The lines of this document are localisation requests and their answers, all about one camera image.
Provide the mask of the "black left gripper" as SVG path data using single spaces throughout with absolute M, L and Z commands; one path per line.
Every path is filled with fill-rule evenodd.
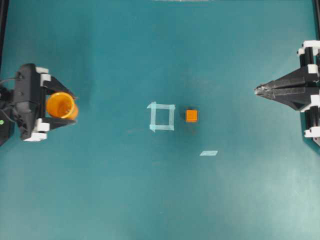
M 64 118 L 40 117 L 42 105 L 42 89 L 47 95 L 63 92 L 74 100 L 77 98 L 54 76 L 48 73 L 40 74 L 33 63 L 22 65 L 15 76 L 13 90 L 13 118 L 20 131 L 20 139 L 25 142 L 40 142 L 46 139 L 46 134 L 54 129 L 73 125 L 77 121 Z

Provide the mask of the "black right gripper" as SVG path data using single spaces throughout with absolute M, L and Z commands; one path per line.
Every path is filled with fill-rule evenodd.
M 297 54 L 300 68 L 260 84 L 257 96 L 289 106 L 304 115 L 303 135 L 320 144 L 320 41 L 306 40 Z

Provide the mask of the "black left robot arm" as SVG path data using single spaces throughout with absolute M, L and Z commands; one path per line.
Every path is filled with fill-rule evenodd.
M 47 139 L 49 131 L 76 123 L 76 96 L 49 73 L 33 63 L 22 65 L 14 88 L 0 87 L 0 143 L 20 131 L 25 142 Z

